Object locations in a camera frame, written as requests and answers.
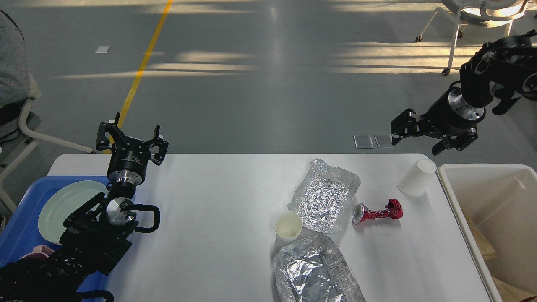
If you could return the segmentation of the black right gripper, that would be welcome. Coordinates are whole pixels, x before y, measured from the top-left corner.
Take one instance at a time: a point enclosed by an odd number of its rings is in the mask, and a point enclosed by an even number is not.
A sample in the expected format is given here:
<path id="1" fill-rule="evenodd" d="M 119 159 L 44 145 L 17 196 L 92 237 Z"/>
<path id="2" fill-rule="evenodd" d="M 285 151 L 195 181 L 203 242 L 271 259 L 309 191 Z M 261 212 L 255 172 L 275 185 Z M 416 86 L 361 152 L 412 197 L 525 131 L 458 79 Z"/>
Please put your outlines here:
<path id="1" fill-rule="evenodd" d="M 462 151 L 478 138 L 477 128 L 486 115 L 485 108 L 470 105 L 459 87 L 451 87 L 422 116 L 408 108 L 391 121 L 391 145 L 408 137 L 429 136 L 431 125 L 440 141 L 432 147 L 432 155 L 445 150 Z"/>

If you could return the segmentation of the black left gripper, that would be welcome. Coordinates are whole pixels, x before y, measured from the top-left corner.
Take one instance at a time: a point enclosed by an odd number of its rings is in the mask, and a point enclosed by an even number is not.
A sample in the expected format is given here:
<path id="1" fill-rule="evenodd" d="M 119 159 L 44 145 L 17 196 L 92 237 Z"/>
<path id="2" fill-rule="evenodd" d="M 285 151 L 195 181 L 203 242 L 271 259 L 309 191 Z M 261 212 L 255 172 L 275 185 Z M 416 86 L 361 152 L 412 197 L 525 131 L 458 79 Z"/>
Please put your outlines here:
<path id="1" fill-rule="evenodd" d="M 111 122 L 102 122 L 96 134 L 97 151 L 110 150 L 111 160 L 107 170 L 107 179 L 112 182 L 129 182 L 142 184 L 146 179 L 146 167 L 151 161 L 160 166 L 164 161 L 169 142 L 160 134 L 160 126 L 154 129 L 154 135 L 147 141 L 130 140 L 119 128 L 120 113 L 117 112 Z"/>

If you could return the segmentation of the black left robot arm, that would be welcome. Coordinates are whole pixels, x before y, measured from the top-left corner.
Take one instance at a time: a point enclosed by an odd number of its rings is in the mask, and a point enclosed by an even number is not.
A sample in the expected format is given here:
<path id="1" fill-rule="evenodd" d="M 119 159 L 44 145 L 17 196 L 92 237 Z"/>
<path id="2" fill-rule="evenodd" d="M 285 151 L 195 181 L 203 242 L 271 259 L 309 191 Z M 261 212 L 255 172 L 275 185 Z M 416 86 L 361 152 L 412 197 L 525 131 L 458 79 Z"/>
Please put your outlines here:
<path id="1" fill-rule="evenodd" d="M 44 260 L 24 257 L 1 268 L 2 302 L 81 302 L 115 298 L 107 290 L 79 291 L 83 281 L 99 271 L 109 275 L 132 243 L 132 232 L 159 229 L 155 205 L 134 204 L 136 187 L 146 179 L 149 162 L 162 164 L 169 143 L 156 126 L 151 139 L 126 136 L 118 127 L 120 114 L 101 123 L 96 149 L 110 150 L 106 192 L 99 192 L 62 221 L 60 248 Z"/>

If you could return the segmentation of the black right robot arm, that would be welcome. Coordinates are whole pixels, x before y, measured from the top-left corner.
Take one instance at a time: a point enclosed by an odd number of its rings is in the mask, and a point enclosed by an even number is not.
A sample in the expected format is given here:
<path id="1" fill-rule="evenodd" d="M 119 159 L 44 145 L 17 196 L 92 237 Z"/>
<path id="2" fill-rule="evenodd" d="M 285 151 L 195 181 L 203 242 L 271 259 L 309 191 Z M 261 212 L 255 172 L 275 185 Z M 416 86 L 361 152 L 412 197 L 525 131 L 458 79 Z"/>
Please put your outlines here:
<path id="1" fill-rule="evenodd" d="M 485 118 L 486 106 L 495 98 L 492 109 L 503 115 L 522 97 L 536 99 L 536 47 L 532 29 L 521 36 L 508 36 L 483 44 L 461 66 L 459 80 L 434 102 L 426 113 L 417 115 L 405 109 L 391 121 L 391 145 L 408 137 L 429 136 L 438 139 L 432 154 L 464 150 L 477 140 L 477 124 Z"/>

